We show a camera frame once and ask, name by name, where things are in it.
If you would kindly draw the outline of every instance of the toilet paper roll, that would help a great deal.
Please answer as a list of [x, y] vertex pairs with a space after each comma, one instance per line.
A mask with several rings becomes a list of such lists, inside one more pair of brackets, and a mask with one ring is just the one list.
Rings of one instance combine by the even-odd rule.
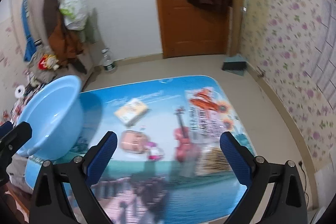
[[26, 88], [24, 85], [19, 85], [16, 89], [15, 89], [15, 98], [20, 99], [23, 97], [23, 95], [25, 94]]

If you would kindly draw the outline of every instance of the floral wallpaper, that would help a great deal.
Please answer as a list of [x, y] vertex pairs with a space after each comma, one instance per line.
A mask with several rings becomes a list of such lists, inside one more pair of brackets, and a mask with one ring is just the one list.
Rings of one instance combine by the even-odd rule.
[[336, 145], [336, 116], [305, 72], [321, 28], [323, 2], [335, 0], [250, 0], [241, 52], [287, 108], [310, 150], [315, 168]]
[[21, 84], [27, 84], [26, 64], [8, 18], [0, 22], [0, 125], [9, 119], [16, 101], [14, 91]]

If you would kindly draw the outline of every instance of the table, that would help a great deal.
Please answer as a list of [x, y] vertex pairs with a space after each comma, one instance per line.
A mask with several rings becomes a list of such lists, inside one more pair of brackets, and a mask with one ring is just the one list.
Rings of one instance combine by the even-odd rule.
[[[100, 182], [91, 187], [114, 223], [197, 224], [229, 215], [246, 190], [219, 148], [229, 130], [254, 148], [218, 83], [183, 76], [82, 92], [84, 126], [68, 162], [114, 131], [118, 147]], [[41, 159], [29, 158], [33, 187]], [[77, 203], [66, 191], [74, 212]]]

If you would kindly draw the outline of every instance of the white plastic bag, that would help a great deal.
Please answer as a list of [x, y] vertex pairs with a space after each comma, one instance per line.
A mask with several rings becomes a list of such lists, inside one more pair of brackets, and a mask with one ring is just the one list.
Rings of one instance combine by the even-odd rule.
[[88, 18], [86, 0], [62, 0], [59, 10], [68, 30], [82, 31]]

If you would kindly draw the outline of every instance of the black cord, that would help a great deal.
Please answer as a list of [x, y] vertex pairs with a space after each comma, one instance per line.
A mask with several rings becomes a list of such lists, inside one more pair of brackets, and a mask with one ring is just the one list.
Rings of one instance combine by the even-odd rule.
[[307, 207], [306, 207], [306, 208], [308, 208], [308, 204], [309, 204], [309, 196], [308, 196], [308, 194], [306, 193], [306, 190], [307, 190], [307, 177], [306, 177], [306, 173], [305, 173], [305, 171], [304, 171], [303, 168], [302, 168], [302, 160], [299, 161], [299, 166], [301, 167], [301, 170], [302, 170], [302, 172], [303, 172], [303, 174], [304, 174], [304, 194], [307, 195]]

